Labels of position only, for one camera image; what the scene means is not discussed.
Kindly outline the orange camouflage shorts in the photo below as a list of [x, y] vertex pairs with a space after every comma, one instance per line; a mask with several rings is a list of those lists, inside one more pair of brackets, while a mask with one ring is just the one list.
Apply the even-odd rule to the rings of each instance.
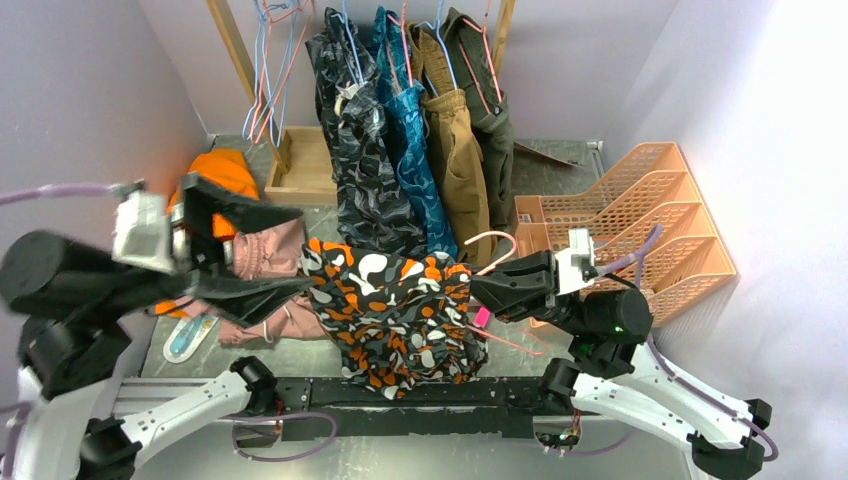
[[487, 363], [487, 341], [469, 326], [468, 265], [442, 252], [415, 260], [317, 238], [300, 264], [353, 384], [397, 400], [420, 383], [466, 383]]

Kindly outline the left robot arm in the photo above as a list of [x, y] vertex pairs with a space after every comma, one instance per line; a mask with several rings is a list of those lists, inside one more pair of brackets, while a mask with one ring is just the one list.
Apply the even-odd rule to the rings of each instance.
[[1, 299], [24, 316], [17, 347], [19, 399], [11, 416], [5, 479], [128, 479], [180, 439], [220, 419], [270, 420], [281, 403], [276, 377], [253, 356], [208, 383], [125, 418], [95, 418], [94, 406], [131, 340], [125, 316], [190, 297], [250, 327], [307, 290], [302, 277], [245, 280], [213, 229], [241, 233], [298, 219], [297, 208], [246, 197], [189, 173], [169, 206], [143, 181], [46, 185], [11, 201], [115, 196], [112, 247], [50, 231], [21, 236], [1, 262]]

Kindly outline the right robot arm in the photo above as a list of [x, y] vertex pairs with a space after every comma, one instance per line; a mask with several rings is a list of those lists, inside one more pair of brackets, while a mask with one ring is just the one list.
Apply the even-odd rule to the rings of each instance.
[[752, 478], [779, 456], [771, 405], [724, 394], [658, 351], [645, 295], [615, 273], [638, 258], [596, 265], [591, 253], [545, 250], [475, 275], [471, 295], [499, 320], [536, 317], [571, 336], [569, 356], [540, 380], [548, 412], [605, 415], [678, 446], [716, 479]]

